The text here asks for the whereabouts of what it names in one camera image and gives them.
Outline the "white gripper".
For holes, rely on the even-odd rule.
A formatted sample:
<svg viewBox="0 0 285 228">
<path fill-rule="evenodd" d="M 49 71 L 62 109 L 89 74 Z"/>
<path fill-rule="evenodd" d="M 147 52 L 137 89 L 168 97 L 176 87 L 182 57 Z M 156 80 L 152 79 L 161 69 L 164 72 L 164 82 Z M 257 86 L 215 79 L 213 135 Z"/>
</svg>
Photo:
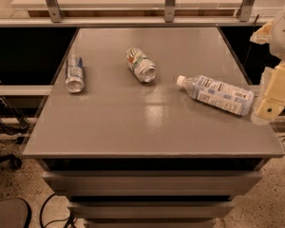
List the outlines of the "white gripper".
<svg viewBox="0 0 285 228">
<path fill-rule="evenodd" d="M 274 22 L 268 21 L 255 31 L 250 41 L 269 44 L 275 57 L 285 60 L 285 5 L 276 15 Z M 254 124 L 273 122 L 285 108 L 285 61 L 275 68 L 266 67 L 261 75 L 259 93 L 251 114 Z"/>
</svg>

